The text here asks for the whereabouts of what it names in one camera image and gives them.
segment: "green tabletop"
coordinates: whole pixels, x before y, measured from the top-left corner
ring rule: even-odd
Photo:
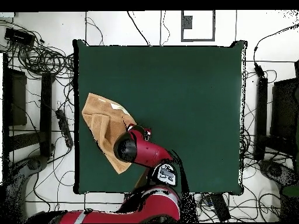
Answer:
[[[88,47],[78,40],[74,48],[79,56],[75,192],[129,192],[144,171],[132,164],[118,175],[97,147],[81,114],[88,93],[118,102],[138,124],[152,128],[152,142],[175,150],[190,191],[241,191],[243,41],[233,47]]]

